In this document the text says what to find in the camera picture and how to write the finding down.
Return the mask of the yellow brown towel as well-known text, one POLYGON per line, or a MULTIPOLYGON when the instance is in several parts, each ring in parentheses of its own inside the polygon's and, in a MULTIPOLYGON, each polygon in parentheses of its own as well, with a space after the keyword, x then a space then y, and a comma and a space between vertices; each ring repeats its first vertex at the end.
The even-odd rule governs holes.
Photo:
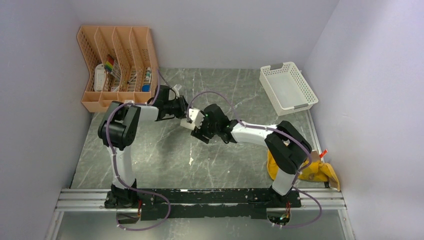
MULTIPOLYGON (((327 149, 325 149, 322 153, 318 153, 316 150, 312 151, 312 163, 302 171, 298 178, 309 182, 328 182, 331 188, 340 192, 341 186, 336 172, 330 163, 323 162, 322 160, 327 153, 327 149)), ((267 151, 266 167, 270 178, 275 180, 279 168, 269 150, 267 151)))

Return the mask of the cream white towel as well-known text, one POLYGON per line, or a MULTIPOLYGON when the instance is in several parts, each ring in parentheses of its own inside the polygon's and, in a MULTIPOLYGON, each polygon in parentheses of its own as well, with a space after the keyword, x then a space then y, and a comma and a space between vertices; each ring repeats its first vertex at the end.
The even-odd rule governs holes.
POLYGON ((194 122, 189 122, 186 119, 182 119, 180 121, 180 126, 191 131, 193 131, 196 127, 194 122))

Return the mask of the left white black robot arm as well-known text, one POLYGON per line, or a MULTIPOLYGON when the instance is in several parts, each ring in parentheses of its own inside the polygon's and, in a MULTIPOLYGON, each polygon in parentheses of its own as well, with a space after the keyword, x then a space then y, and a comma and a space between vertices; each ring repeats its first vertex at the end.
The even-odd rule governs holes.
POLYGON ((146 103, 112 101, 107 108, 97 134, 106 146, 113 167, 113 181, 109 200, 116 200, 126 208, 134 207, 139 200, 137 181, 132 170, 131 145, 139 122, 159 122, 182 119, 188 102, 174 88, 159 85, 154 97, 146 103))

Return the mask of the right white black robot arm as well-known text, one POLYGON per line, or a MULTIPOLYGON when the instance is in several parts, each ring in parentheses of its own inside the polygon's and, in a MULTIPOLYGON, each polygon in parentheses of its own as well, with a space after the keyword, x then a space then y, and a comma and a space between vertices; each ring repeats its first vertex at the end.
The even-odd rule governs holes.
POLYGON ((191 124, 191 135, 206 144, 218 136, 226 144, 250 143, 267 147, 277 165, 270 202, 275 207, 288 202, 297 173, 312 152, 311 145, 290 122, 260 125, 230 120, 217 104, 204 110, 189 108, 187 111, 186 123, 191 124))

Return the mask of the blue capped white bottle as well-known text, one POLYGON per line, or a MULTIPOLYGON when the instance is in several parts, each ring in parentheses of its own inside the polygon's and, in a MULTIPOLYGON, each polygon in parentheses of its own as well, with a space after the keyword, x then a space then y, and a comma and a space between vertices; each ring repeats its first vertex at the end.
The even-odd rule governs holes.
POLYGON ((151 81, 152 81, 152 69, 150 67, 147 67, 145 69, 144 80, 143 80, 142 86, 141 86, 142 92, 149 92, 150 91, 151 81))

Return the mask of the orange plastic file organizer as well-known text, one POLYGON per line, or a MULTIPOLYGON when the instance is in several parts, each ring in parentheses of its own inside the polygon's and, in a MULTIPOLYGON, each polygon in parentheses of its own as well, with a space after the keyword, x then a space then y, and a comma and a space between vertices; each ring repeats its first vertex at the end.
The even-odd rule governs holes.
POLYGON ((77 42, 89 72, 81 103, 90 113, 105 112, 113 101, 145 103, 155 96, 159 67, 149 27, 82 25, 77 42), (106 71, 102 91, 95 91, 95 68, 107 55, 114 58, 114 69, 106 71), (152 71, 150 91, 142 92, 147 67, 152 71))

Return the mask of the white plastic basket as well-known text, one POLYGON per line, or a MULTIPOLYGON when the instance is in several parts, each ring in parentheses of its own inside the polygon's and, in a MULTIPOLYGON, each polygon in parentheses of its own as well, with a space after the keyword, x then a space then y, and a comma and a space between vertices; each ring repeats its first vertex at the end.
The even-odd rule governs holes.
POLYGON ((319 102, 292 61, 261 67, 259 81, 278 116, 309 110, 319 102))

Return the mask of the rainbow coloured item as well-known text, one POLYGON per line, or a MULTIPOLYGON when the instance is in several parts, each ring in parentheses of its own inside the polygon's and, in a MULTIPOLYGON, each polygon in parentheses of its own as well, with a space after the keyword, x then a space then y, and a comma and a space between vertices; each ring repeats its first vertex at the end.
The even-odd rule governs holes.
POLYGON ((106 56, 106 61, 103 64, 105 70, 108 73, 112 73, 114 71, 114 63, 115 63, 115 59, 110 54, 108 54, 106 56))

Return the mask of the white remote control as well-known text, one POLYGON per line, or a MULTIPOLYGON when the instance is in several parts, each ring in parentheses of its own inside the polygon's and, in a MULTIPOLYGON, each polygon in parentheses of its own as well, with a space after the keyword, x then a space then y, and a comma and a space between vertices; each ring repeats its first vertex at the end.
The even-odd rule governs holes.
POLYGON ((104 87, 104 83, 107 79, 107 72, 103 64, 98 64, 94 70, 94 90, 101 92, 104 87))

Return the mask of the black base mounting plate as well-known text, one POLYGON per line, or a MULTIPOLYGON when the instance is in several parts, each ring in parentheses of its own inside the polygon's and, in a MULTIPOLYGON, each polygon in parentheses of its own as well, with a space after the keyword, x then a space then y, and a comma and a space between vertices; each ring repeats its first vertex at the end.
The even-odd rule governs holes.
POLYGON ((168 217, 225 218, 250 217, 265 220, 271 209, 288 210, 301 207, 300 194, 290 190, 279 195, 272 188, 158 188, 136 192, 111 190, 104 201, 105 209, 135 211, 141 221, 168 217))

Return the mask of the aluminium frame rail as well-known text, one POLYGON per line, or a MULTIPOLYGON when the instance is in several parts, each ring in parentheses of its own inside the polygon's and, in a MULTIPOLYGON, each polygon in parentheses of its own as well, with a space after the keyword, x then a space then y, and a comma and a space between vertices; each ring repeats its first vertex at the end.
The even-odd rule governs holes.
MULTIPOLYGON (((347 205, 344 196, 332 188, 301 188, 302 192, 298 199, 301 202, 299 210, 315 211, 317 207, 316 199, 322 210, 336 210, 338 212, 343 235, 347 240, 355 240, 356 236, 349 219, 347 205)), ((60 225, 65 212, 123 212, 135 213, 137 209, 106 209, 104 201, 106 200, 108 189, 62 189, 50 222, 46 240, 55 240, 60 229, 60 225)))

